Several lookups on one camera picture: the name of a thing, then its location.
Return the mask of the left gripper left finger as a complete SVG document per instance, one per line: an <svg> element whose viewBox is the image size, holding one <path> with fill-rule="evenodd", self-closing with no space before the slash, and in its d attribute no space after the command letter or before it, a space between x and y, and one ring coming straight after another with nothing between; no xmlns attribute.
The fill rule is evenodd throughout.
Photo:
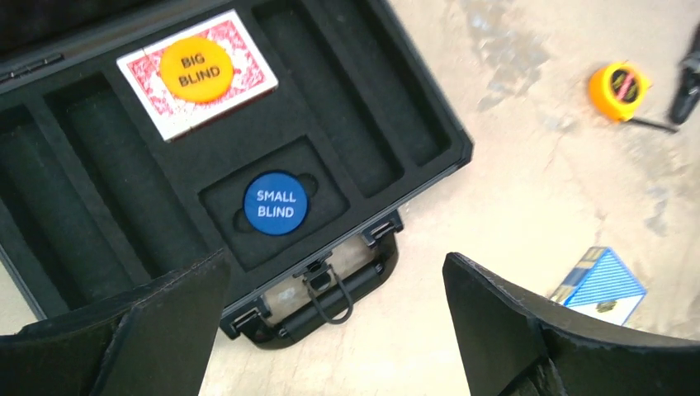
<svg viewBox="0 0 700 396"><path fill-rule="evenodd" d="M198 394L229 277L217 252L2 337L2 394Z"/></svg>

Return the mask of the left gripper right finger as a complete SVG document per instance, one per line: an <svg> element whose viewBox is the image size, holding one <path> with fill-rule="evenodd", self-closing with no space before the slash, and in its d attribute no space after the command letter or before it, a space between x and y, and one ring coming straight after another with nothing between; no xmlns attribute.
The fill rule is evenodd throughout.
<svg viewBox="0 0 700 396"><path fill-rule="evenodd" d="M442 267L473 395L696 395L699 344L591 318L458 252Z"/></svg>

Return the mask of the blue playing card deck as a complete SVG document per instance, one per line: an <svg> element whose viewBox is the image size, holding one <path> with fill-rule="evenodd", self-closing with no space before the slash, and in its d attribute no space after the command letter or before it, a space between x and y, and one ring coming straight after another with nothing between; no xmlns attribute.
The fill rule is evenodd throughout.
<svg viewBox="0 0 700 396"><path fill-rule="evenodd" d="M645 297L646 288L610 247L590 247L549 300L622 326Z"/></svg>

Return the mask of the blue small blind button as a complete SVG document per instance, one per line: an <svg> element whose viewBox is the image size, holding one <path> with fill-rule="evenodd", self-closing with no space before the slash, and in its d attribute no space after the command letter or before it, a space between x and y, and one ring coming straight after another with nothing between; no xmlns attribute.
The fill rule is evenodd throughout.
<svg viewBox="0 0 700 396"><path fill-rule="evenodd" d="M243 210L254 229L279 236L300 227L309 210L309 197L296 177L268 172L248 185Z"/></svg>

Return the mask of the orange big blind button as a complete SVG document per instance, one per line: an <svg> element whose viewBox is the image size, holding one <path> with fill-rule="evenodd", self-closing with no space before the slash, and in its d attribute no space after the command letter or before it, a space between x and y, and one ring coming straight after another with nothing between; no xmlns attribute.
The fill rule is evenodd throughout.
<svg viewBox="0 0 700 396"><path fill-rule="evenodd" d="M222 97L234 79L234 65L225 49L204 37L178 40L167 47L158 66L171 94L184 101L209 103Z"/></svg>

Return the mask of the red playing card deck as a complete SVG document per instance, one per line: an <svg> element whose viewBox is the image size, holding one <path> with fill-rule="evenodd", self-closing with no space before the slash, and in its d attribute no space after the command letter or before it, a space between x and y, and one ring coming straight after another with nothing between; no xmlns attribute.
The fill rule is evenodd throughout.
<svg viewBox="0 0 700 396"><path fill-rule="evenodd" d="M234 79L222 97L193 103L175 97L158 70L163 51L178 40L199 36L228 53ZM278 79L235 10L229 10L158 42L121 56L116 64L153 121L162 140L177 139L197 126L275 90Z"/></svg>

